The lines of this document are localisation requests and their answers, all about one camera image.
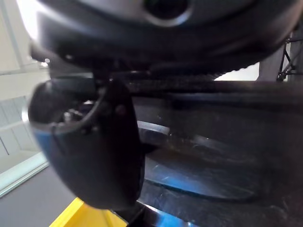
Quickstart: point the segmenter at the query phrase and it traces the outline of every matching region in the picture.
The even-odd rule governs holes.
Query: metal bar
[[[290,59],[290,57],[289,57],[289,55],[288,55],[288,53],[287,53],[287,51],[286,51],[286,50],[284,50],[284,55],[286,56],[286,58],[287,58],[288,62],[290,62],[290,61],[291,61],[291,59]],[[295,69],[295,66],[294,66],[293,64],[291,64],[290,66],[291,66],[291,68],[292,68],[292,69]]]
[[[285,67],[285,69],[282,71],[283,73],[288,72],[288,70],[291,68],[291,65],[294,63],[294,61],[296,60],[296,58],[301,53],[302,49],[303,49],[303,44],[300,45],[300,48],[298,49],[298,51],[295,53],[295,55],[293,56],[293,58],[291,59],[291,61],[288,63],[288,65]]]
[[[303,41],[303,38],[289,38],[287,39],[287,43],[295,43],[295,42],[299,42],[299,41]]]
[[[284,63],[284,58],[285,58],[285,52],[286,52],[286,44],[284,44],[283,56],[282,56],[282,59],[281,59],[281,64],[280,64],[279,72],[282,72],[282,69],[283,69],[283,63]]]
[[[286,75],[297,75],[297,76],[303,76],[303,72],[287,72]]]

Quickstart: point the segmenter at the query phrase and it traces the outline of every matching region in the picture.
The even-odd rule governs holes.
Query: white wall
[[[30,95],[34,87],[49,79],[47,71],[0,76],[0,100]]]

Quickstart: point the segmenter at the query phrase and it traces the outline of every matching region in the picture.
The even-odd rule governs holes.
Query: black metal frame
[[[303,44],[300,45],[300,48],[297,50],[297,52],[294,54],[294,56],[292,58],[289,56],[289,54],[287,53],[287,50],[286,50],[287,44],[302,42],[302,41],[303,41],[303,37],[286,39],[286,42],[284,43],[283,57],[281,60],[277,81],[284,81],[286,79],[286,76],[288,76],[288,75],[303,76],[303,72],[297,72],[296,66],[294,65],[295,60],[297,59],[297,57],[300,55],[300,53],[303,50]],[[288,60],[288,65],[283,69],[285,57]]]

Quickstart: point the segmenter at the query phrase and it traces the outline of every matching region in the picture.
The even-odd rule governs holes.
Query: scratched metal surface
[[[199,196],[145,181],[140,201],[201,227],[303,226],[301,110],[247,105],[196,105],[176,109],[178,105],[157,99],[135,99],[134,103],[139,121],[169,128],[169,139],[156,139],[163,147],[160,153],[169,150],[195,157],[201,165],[236,166],[239,172],[249,166],[259,170],[261,178],[260,188],[255,189],[255,196],[248,200]],[[186,139],[176,142],[171,134]],[[188,138],[199,138],[197,136],[217,141],[227,149],[190,147]],[[233,175],[213,177],[223,183],[234,179]]]

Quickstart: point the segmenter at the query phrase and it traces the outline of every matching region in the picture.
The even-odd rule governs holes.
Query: yellow object
[[[50,227],[126,227],[126,223],[109,210],[92,208],[76,198]]]

